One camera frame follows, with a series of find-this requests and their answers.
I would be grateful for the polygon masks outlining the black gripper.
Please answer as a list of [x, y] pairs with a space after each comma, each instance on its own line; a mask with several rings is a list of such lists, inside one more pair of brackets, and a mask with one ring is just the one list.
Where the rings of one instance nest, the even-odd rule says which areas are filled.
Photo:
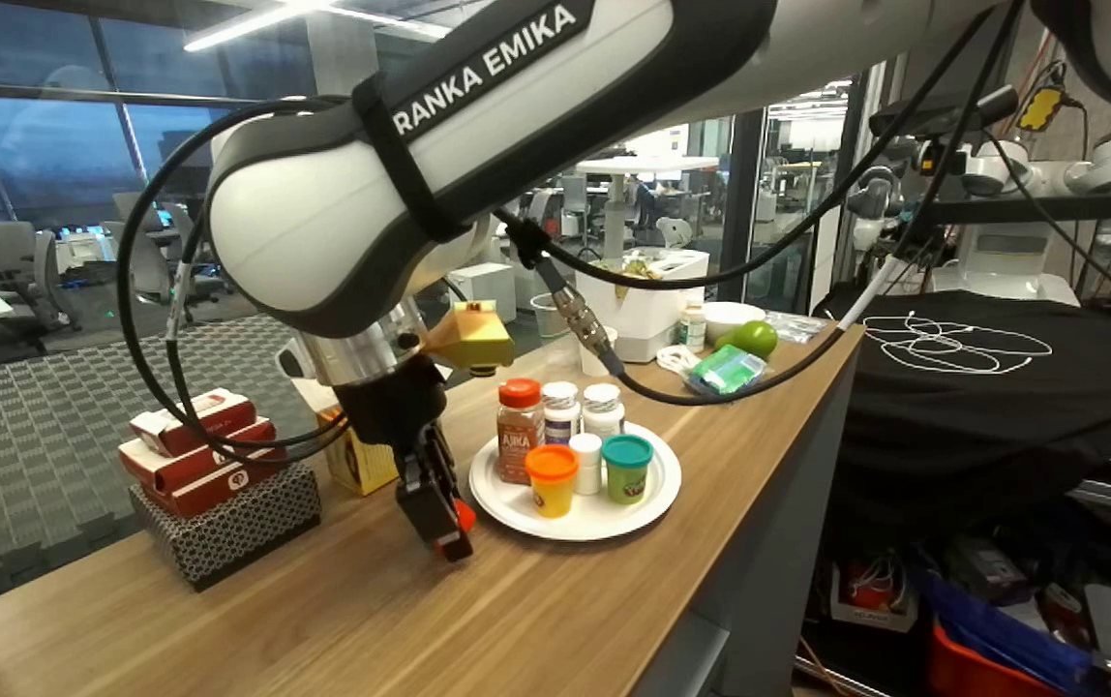
[[409, 356], [385, 380], [338, 388], [338, 402], [363, 440], [405, 453], [399, 460], [394, 499], [419, 539], [445, 560], [470, 557], [470, 531], [458, 526], [458, 468], [438, 420], [445, 392], [434, 358]]

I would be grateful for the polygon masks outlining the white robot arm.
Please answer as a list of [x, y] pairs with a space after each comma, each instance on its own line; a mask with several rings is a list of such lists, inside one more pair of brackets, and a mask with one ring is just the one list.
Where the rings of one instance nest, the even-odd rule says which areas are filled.
[[[967, 33], [1003, 0], [493, 0], [405, 68], [354, 96], [223, 136], [209, 241], [236, 289], [307, 338], [354, 428], [399, 460], [399, 505], [445, 557], [454, 460], [430, 356], [385, 317], [445, 274], [470, 220], [653, 123], [727, 116]], [[1036, 11], [1111, 100], [1111, 0]]]

